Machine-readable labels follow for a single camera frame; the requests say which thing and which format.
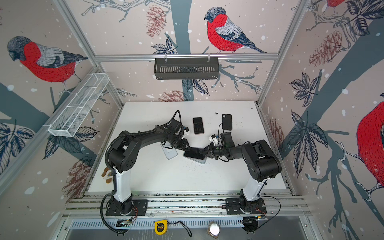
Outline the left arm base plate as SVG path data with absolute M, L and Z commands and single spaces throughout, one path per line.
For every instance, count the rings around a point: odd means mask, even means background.
M 126 200 L 119 202 L 112 198 L 107 202 L 106 216 L 145 216 L 148 207 L 148 200 Z

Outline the black screen phone purple case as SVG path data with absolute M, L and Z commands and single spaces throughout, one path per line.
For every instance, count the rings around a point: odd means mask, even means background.
M 205 160 L 206 156 L 202 153 L 200 153 L 200 149 L 197 148 L 189 148 L 184 152 L 184 157 L 185 158 L 190 158 L 190 159 L 196 159 L 196 160 Z

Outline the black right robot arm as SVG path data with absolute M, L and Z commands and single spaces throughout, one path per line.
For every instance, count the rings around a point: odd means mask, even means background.
M 232 133 L 227 132 L 221 134 L 220 144 L 210 143 L 200 152 L 207 158 L 239 159 L 247 165 L 250 178 L 246 186 L 241 189 L 237 199 L 226 199 L 226 203 L 222 205 L 228 215 L 267 214 L 261 192 L 269 179 L 273 179 L 281 173 L 282 165 L 265 140 L 254 143 L 247 141 L 236 145 L 232 139 Z

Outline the light blue phone case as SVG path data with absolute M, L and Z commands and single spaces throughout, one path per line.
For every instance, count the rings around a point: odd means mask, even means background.
M 202 164 L 202 165 L 205 164 L 207 161 L 206 159 L 201 160 L 201 159 L 195 159 L 195 158 L 189 158 L 189 157 L 186 157 L 186 159 L 189 159 L 191 161 L 194 161 L 194 162 Z

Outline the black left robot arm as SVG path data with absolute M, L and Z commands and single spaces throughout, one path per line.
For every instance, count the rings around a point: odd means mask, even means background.
M 175 111 L 172 118 L 165 124 L 156 125 L 152 130 L 130 133 L 122 131 L 108 145 L 105 152 L 105 164 L 112 172 L 113 190 L 106 194 L 101 202 L 100 216 L 103 224 L 117 235 L 124 235 L 128 230 L 116 229 L 109 225 L 103 213 L 104 202 L 110 197 L 107 207 L 113 207 L 118 215 L 128 215 L 135 211 L 132 220 L 136 220 L 139 212 L 134 206 L 131 190 L 131 169 L 135 165 L 141 148 L 168 142 L 171 148 L 185 151 L 190 148 L 186 136 L 190 130 L 182 124 L 181 112 Z

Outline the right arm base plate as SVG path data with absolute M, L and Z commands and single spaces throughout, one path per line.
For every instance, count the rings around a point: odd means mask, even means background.
M 222 205 L 222 209 L 226 210 L 228 215 L 267 214 L 265 202 L 261 198 L 252 202 L 247 201 L 243 197 L 240 197 L 238 199 L 228 198 L 225 199 L 225 204 Z

